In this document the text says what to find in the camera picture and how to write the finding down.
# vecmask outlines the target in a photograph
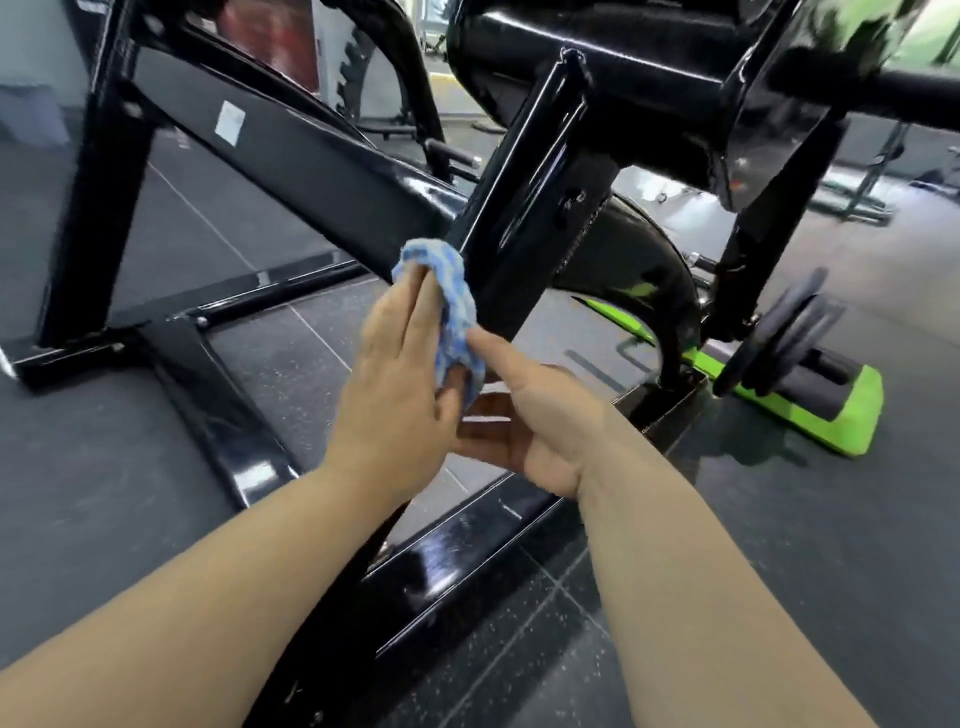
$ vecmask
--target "bolt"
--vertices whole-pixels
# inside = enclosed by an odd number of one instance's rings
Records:
[[[569,222],[570,211],[575,205],[579,205],[587,198],[587,193],[583,190],[579,192],[571,192],[566,196],[563,202],[560,203],[560,209],[557,210],[557,225],[560,228],[565,228]]]
[[[155,36],[162,36],[166,30],[166,28],[163,27],[163,21],[156,17],[156,15],[144,15],[143,21]]]

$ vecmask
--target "green base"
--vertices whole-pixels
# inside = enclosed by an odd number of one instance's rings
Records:
[[[651,344],[653,335],[633,316],[624,313],[606,303],[585,299],[588,306],[619,327],[629,331],[637,338]],[[691,351],[685,355],[687,361],[711,379],[716,379],[723,371],[723,363],[703,352]],[[753,390],[737,386],[734,392],[745,400],[755,402],[764,409],[785,419],[797,429],[837,452],[850,457],[862,455],[870,448],[874,439],[876,423],[883,409],[883,377],[873,367],[863,366],[843,409],[835,420],[823,420],[807,412],[798,404],[785,400],[774,393],[758,397]]]

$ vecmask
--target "hand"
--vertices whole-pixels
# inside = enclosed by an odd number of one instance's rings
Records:
[[[573,374],[539,364],[506,339],[472,328],[467,342],[510,389],[480,395],[467,416],[509,421],[461,422],[454,451],[521,473],[558,496],[577,497],[605,441],[627,432],[623,418]]]
[[[467,372],[454,367],[435,391],[443,307],[436,277],[419,265],[376,302],[326,449],[325,469],[386,491],[394,506],[426,487],[456,439]]]

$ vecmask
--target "curved metal bar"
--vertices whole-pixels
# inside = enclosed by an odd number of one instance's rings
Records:
[[[643,210],[611,196],[551,286],[637,317],[660,345],[660,386],[680,385],[684,352],[703,343],[697,289],[680,253]]]
[[[324,4],[343,12],[383,51],[406,90],[407,102],[419,132],[418,140],[444,141],[444,127],[423,64],[423,53],[403,7],[396,0],[324,0]],[[449,160],[425,147],[423,151],[433,174],[445,182],[452,182]]]

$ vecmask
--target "black weight plate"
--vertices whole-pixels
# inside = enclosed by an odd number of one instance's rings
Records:
[[[814,300],[824,298],[825,296],[815,296]],[[787,342],[784,337],[781,340],[782,346],[777,346],[773,366],[767,370],[764,380],[754,389],[756,394],[759,397],[769,395],[773,388],[804,360],[807,353],[820,343],[824,335],[840,320],[845,310],[847,308],[841,303],[825,303],[824,312],[820,316],[807,318],[805,311],[804,321],[801,322],[798,318],[796,325],[789,329],[791,341]]]
[[[716,397],[724,397],[733,391],[764,347],[797,315],[804,302],[820,290],[826,279],[827,269],[817,268],[806,280],[783,291],[770,310],[760,317],[754,330],[737,347],[720,376],[713,382],[713,394]]]
[[[747,367],[747,371],[743,373],[743,378],[740,380],[740,385],[744,389],[754,391],[763,388],[770,378],[770,371],[777,365],[776,357],[781,352],[787,352],[793,346],[792,342],[798,335],[803,337],[809,328],[823,317],[826,310],[827,301],[819,295],[811,296],[804,301],[793,319],[771,337],[767,345],[763,347],[763,351]]]

